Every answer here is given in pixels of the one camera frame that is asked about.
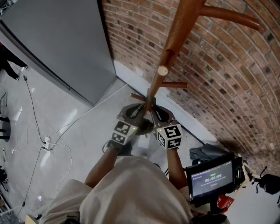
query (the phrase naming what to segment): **monitor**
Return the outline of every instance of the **monitor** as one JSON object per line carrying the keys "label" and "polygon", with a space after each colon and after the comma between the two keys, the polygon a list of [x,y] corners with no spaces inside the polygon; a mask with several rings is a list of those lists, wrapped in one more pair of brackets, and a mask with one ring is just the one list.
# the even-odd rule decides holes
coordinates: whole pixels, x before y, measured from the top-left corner
{"label": "monitor", "polygon": [[234,190],[234,158],[234,154],[229,153],[186,168],[191,203],[206,204]]}

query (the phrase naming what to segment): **red object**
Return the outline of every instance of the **red object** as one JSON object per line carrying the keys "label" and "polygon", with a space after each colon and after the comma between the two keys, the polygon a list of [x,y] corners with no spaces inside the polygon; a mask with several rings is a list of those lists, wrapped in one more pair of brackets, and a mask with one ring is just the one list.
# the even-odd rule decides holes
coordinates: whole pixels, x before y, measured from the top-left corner
{"label": "red object", "polygon": [[224,209],[224,212],[227,211],[227,208],[233,203],[234,199],[225,195],[220,195],[217,205],[219,208]]}

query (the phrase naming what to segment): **wooden branch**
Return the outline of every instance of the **wooden branch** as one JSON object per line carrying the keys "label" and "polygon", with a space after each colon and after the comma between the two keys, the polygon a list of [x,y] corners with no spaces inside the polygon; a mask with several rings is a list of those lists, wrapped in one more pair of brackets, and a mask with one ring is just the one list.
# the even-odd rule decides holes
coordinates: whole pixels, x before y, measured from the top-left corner
{"label": "wooden branch", "polygon": [[200,15],[229,20],[234,23],[239,23],[241,25],[248,26],[257,31],[260,27],[258,19],[228,9],[213,6],[204,6],[200,11]]}
{"label": "wooden branch", "polygon": [[130,97],[135,98],[135,99],[137,99],[137,100],[141,100],[141,101],[143,101],[143,102],[146,101],[146,97],[139,96],[139,95],[134,94],[134,93],[131,93],[131,94],[130,94]]}
{"label": "wooden branch", "polygon": [[161,87],[169,87],[169,88],[187,88],[187,82],[163,82]]}
{"label": "wooden branch", "polygon": [[157,72],[151,83],[146,111],[151,112],[152,98],[156,95],[171,66],[189,36],[206,0],[181,0],[173,20]]}

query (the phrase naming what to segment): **power strip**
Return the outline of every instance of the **power strip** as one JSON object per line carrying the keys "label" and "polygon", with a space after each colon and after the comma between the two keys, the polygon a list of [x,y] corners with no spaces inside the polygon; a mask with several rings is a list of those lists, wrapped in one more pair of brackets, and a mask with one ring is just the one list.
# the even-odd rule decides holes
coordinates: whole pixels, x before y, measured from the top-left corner
{"label": "power strip", "polygon": [[44,145],[44,147],[45,147],[45,150],[47,150],[47,151],[49,151],[50,149],[50,141],[51,141],[51,139],[49,138],[49,137],[45,137],[45,145]]}

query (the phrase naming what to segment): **monitor stand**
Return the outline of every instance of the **monitor stand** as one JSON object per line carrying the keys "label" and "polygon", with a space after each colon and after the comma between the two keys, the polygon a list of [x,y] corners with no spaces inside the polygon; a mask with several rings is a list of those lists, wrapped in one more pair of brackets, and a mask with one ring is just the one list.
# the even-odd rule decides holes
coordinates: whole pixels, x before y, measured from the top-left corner
{"label": "monitor stand", "polygon": [[194,218],[192,218],[192,222],[194,224],[209,224],[209,223],[220,224],[220,223],[223,223],[227,219],[227,216],[220,214],[223,212],[223,210],[217,206],[217,201],[218,201],[218,198],[213,199],[210,202],[210,211],[207,213],[207,215],[203,215],[200,217],[194,217]]}

